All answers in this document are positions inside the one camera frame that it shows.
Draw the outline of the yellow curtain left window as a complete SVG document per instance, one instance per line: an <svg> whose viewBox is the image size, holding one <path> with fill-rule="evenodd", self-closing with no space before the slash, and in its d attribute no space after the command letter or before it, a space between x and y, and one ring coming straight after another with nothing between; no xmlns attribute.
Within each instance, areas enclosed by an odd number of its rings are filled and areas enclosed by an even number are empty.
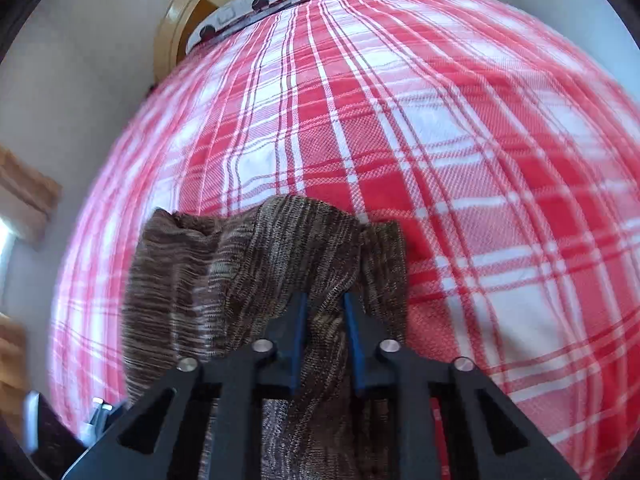
<svg viewBox="0 0 640 480"><path fill-rule="evenodd" d="M62 194L62 186L0 150L1 220L23 242L38 246Z"/></svg>

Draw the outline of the brown knitted sun-pattern sweater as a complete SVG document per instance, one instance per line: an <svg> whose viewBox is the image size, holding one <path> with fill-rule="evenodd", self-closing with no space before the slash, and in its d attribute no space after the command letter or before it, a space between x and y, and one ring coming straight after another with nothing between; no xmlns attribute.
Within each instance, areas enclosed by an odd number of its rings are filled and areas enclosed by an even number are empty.
<svg viewBox="0 0 640 480"><path fill-rule="evenodd" d="M136 402L183 358L209 361L265 333L288 300L309 300L299 393L265 406L267 479L384 479L383 401L349 414L344 292L405 338L408 274L395 221L364 223L321 200L270 198L230 218L159 209L145 223L122 305L126 395Z"/></svg>

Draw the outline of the white patterned pillow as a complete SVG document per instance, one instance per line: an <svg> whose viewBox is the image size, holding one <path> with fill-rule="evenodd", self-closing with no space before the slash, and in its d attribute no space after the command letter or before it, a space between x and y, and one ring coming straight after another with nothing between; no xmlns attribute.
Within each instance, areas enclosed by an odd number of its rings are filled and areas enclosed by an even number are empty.
<svg viewBox="0 0 640 480"><path fill-rule="evenodd" d="M230 0L200 21L186 42L189 54L202 42L221 42L251 24L308 0Z"/></svg>

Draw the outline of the yellow curtain lower left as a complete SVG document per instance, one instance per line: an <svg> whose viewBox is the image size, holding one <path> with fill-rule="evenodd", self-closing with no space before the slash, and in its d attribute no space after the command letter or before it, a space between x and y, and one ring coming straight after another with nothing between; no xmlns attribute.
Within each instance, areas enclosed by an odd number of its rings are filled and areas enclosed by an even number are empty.
<svg viewBox="0 0 640 480"><path fill-rule="evenodd" d="M23 437L24 399L29 392L27 337L20 324L0 315L0 408L14 437Z"/></svg>

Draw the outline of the red white plaid bedspread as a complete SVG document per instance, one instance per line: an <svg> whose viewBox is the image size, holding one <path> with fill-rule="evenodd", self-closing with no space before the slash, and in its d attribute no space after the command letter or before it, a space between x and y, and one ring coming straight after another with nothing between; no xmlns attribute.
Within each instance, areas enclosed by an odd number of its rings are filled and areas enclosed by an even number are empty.
<svg viewBox="0 0 640 480"><path fill-rule="evenodd" d="M114 143L58 274L67 426L125 393L146 218L288 193L398 221L413 348L474 359L582 478L608 475L639 429L639 109L497 0L310 0L186 58Z"/></svg>

